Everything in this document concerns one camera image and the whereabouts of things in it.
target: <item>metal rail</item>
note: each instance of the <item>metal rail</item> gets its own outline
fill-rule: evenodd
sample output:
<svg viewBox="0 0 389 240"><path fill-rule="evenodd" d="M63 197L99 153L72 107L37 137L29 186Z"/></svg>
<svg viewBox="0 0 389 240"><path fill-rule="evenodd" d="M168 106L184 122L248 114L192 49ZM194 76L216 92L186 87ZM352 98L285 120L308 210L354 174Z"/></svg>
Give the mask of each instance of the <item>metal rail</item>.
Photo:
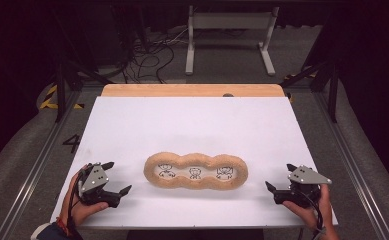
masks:
<svg viewBox="0 0 389 240"><path fill-rule="evenodd" d="M346 140L341 133L340 128L336 123L331 120L327 112L328 105L325 101L322 93L313 93L313 96L325 116L326 122L328 123L331 132L334 138L337 141L337 146L342 154L342 161L346 170L353 182L354 187L356 188L357 194L365 208L366 213L371 221L372 226L375 229L376 234L379 239L389 239L389 228L388 225L382 216L381 211L378 208L377 203L375 202L372 191L369 189L368 185L365 182L365 179L362 176L362 173L359 170L359 167L356 164L356 160L353 157Z"/></svg>
<svg viewBox="0 0 389 240"><path fill-rule="evenodd" d="M72 106L76 103L76 100L79 96L79 92L71 92L69 99L67 101L66 109L72 109ZM50 134L47 137L47 140L41 150L41 153L38 155L31 171L29 172L28 177L26 178L24 184L22 185L19 194L17 195L10 211L8 212L3 224L0 227L0 239L5 240L9 239L11 233L16 227L20 217L22 216L23 211L35 187L44 171L47 160L50 157L51 150L54 146L54 143L57 139L57 136L60 133L60 130L63 128L67 117L69 116L69 110L64 113L62 120L58 123L54 123L53 128L51 129Z"/></svg>

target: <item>white table surface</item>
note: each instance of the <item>white table surface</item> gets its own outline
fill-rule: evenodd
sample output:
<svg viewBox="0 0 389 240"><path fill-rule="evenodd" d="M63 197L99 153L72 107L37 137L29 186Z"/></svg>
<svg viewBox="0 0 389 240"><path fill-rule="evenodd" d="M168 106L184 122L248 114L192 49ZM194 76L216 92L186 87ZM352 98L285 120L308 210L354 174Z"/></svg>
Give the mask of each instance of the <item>white table surface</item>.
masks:
<svg viewBox="0 0 389 240"><path fill-rule="evenodd" d="M157 188L146 180L143 168L149 156L162 151L235 155L246 162L249 177L229 191ZM110 182L104 189L132 189L117 208L91 216L83 227L303 225L275 204L265 181L287 189L287 163L316 170L286 97L98 97L51 221L60 213L71 177L87 163L110 161L115 165L106 171Z"/></svg>

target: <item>metal frame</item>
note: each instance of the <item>metal frame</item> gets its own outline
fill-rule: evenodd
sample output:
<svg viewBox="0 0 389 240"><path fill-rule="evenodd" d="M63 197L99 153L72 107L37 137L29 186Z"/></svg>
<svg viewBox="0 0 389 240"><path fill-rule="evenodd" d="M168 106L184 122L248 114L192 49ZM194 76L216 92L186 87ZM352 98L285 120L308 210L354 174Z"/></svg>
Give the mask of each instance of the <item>metal frame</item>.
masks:
<svg viewBox="0 0 389 240"><path fill-rule="evenodd" d="M189 7L188 16L188 52L185 74L194 73L194 29L265 29L266 38L259 42L259 49L270 76L275 75L268 47L272 32L278 17L279 7L265 13L196 13L193 6Z"/></svg>

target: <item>wooden edge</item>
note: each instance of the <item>wooden edge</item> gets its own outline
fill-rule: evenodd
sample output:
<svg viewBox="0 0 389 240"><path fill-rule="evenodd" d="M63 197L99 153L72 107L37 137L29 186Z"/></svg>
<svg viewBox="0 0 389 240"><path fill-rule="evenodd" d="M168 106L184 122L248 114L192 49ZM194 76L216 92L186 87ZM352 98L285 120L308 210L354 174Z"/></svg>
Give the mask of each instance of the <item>wooden edge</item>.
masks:
<svg viewBox="0 0 389 240"><path fill-rule="evenodd" d="M278 84L108 84L102 97L284 97Z"/></svg>

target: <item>black sleeve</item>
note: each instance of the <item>black sleeve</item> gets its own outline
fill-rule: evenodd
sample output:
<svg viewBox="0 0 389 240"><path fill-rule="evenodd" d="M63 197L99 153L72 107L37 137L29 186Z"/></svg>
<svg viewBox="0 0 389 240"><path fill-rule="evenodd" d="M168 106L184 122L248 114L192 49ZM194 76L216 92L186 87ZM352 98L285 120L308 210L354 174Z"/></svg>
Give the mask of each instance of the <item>black sleeve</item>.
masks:
<svg viewBox="0 0 389 240"><path fill-rule="evenodd" d="M44 230L42 230L37 236L38 240L69 240L70 238L66 236L66 233L57 225L57 223L52 223Z"/></svg>

